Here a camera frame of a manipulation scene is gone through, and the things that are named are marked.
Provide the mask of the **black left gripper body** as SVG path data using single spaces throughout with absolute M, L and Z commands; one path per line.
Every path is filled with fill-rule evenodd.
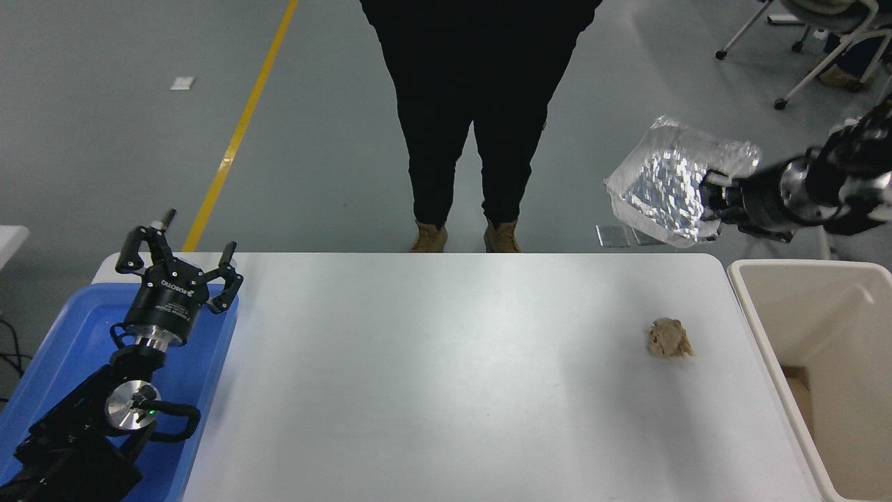
M 125 336 L 162 340 L 176 347 L 188 343 L 201 306 L 209 299 L 203 271 L 180 259 L 172 270 L 164 261 L 144 271 L 136 298 L 125 315 Z

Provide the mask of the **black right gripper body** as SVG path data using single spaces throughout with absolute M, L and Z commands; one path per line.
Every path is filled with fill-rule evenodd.
M 739 181 L 745 213 L 739 222 L 740 232 L 752 236 L 793 235 L 781 197 L 781 178 L 786 167 L 785 163 L 777 163 Z

